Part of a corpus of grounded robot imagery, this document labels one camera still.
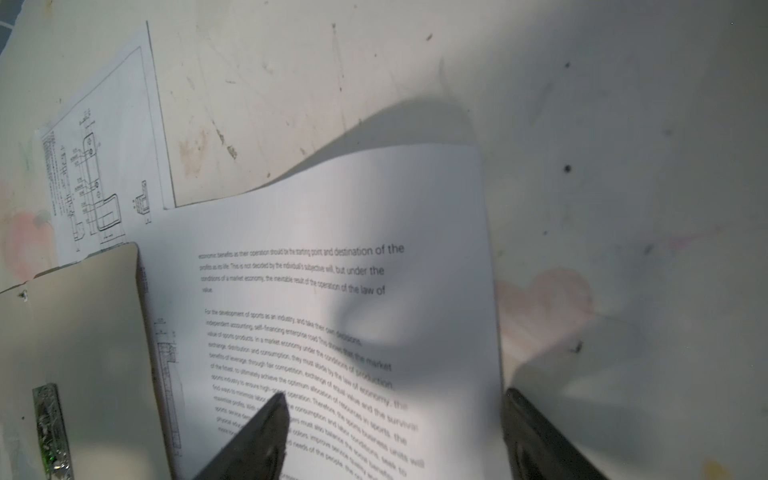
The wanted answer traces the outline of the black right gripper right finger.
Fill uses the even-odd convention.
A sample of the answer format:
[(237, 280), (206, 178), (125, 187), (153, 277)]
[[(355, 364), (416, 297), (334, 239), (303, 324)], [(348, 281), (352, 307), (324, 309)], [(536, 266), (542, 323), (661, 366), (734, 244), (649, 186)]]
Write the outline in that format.
[(505, 391), (502, 429), (514, 479), (607, 479), (516, 388)]

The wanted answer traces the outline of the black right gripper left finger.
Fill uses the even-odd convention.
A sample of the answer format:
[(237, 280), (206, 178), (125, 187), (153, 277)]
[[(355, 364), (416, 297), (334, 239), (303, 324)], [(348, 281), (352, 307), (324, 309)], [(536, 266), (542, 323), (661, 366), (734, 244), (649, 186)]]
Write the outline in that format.
[(286, 396), (278, 392), (195, 479), (279, 479), (286, 456), (289, 426)]

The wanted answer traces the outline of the white printed text sheet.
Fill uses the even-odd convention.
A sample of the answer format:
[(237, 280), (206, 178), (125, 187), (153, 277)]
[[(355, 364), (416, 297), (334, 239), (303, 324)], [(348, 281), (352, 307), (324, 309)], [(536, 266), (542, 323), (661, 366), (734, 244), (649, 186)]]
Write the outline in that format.
[(174, 466), (275, 393), (286, 479), (507, 479), (482, 162), (415, 145), (166, 211), (136, 238), (172, 348)]

